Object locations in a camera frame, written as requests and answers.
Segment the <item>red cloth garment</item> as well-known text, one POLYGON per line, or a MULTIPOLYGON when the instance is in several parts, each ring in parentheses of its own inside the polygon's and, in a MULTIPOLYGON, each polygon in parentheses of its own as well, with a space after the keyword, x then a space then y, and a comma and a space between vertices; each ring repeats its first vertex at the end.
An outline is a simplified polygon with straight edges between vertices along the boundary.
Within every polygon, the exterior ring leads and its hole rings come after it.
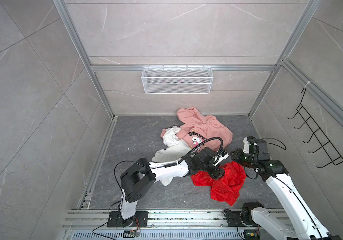
POLYGON ((218 180, 212 179, 207 172, 199 171, 191 176, 192 183, 197 187, 210 187, 210 198, 233 206, 243 187, 246 174, 243 167, 235 162, 220 167, 224 175, 218 180))

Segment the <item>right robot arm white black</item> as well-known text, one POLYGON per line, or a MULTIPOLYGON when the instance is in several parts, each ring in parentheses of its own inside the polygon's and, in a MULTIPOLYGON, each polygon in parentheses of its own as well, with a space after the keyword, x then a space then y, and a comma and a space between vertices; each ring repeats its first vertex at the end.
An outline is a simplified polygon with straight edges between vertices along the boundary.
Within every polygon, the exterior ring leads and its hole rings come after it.
POLYGON ((264 139, 244 138, 243 149, 232 151, 231 158, 243 167, 253 169, 256 175, 273 191, 291 226, 274 217, 261 203, 243 205, 241 220, 244 225, 259 225, 276 240, 339 240, 320 222, 297 191, 287 169, 279 160, 271 160, 264 139))

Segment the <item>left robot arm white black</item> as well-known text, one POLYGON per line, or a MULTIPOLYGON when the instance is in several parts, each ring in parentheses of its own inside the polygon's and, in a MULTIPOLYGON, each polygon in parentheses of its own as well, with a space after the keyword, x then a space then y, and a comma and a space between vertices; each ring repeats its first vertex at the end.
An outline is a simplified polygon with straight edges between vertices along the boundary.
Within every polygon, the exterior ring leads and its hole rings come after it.
POLYGON ((136 215, 138 201, 145 196, 155 182, 169 181, 172 178, 192 176, 202 171, 217 180, 224 175, 220 163, 228 158, 224 149, 214 152, 204 148, 200 152, 191 152, 182 158, 165 163, 148 162, 141 158, 133 163, 120 176, 119 186, 122 200, 119 206, 120 217, 125 221, 136 215))

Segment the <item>white cloth garment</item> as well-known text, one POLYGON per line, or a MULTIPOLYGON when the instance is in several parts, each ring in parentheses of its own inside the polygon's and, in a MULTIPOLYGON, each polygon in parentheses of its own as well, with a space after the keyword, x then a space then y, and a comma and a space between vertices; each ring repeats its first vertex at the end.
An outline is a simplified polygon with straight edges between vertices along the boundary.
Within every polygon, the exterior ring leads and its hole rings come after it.
POLYGON ((158 167, 155 169, 156 182, 161 182, 164 186, 169 185, 174 177, 185 177, 189 172, 188 165, 185 161, 166 168, 167 164, 177 163, 191 150, 184 140, 180 140, 177 137, 176 134, 180 131, 181 128, 177 126, 165 130, 162 138, 167 148, 157 151, 150 163, 152 170, 158 167))

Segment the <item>pink hoodie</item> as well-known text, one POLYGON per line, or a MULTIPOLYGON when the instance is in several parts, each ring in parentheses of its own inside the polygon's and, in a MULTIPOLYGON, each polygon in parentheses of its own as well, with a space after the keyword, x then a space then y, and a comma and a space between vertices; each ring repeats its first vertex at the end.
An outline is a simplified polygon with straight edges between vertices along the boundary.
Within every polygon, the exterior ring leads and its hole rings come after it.
POLYGON ((181 108, 176 112, 177 118, 182 122, 181 131, 177 133, 180 140, 184 140, 192 149, 198 147, 200 151, 205 147, 217 151, 222 145, 227 147, 233 139, 233 133, 215 116, 202 115, 196 108, 181 108))

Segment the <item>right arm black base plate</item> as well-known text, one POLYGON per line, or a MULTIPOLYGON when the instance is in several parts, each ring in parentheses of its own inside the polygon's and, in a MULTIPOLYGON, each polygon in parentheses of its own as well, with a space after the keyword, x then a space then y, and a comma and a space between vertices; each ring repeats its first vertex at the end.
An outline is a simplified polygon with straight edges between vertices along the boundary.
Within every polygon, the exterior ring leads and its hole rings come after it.
POLYGON ((233 211, 230 209, 223 210, 223 215, 226 218, 228 227, 240 227, 243 226, 241 219, 241 211, 233 211))

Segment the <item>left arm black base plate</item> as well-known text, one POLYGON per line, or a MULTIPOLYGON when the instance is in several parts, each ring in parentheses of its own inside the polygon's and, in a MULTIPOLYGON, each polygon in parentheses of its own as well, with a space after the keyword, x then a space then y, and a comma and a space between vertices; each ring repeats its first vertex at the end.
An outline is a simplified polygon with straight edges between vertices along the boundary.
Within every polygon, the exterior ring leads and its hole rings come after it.
POLYGON ((110 213, 109 220, 107 222, 108 228, 125 228, 125 227, 139 227, 144 228, 148 223, 149 212, 138 211, 133 217, 128 219, 123 219, 121 213, 118 211, 113 211, 110 213))

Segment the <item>aluminium mounting rail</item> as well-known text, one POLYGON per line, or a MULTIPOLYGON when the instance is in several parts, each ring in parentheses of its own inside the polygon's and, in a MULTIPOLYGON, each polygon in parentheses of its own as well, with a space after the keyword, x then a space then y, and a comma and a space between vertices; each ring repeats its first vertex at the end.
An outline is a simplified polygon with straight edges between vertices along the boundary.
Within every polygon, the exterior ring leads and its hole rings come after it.
MULTIPOLYGON (((149 212, 148 223, 144 228, 125 227, 126 229, 220 229, 228 227, 223 215, 224 209, 172 209, 172 210, 138 210, 149 212)), ((108 228, 107 222, 110 213, 108 210, 70 210, 61 220, 64 230, 93 230, 98 226, 108 228)))

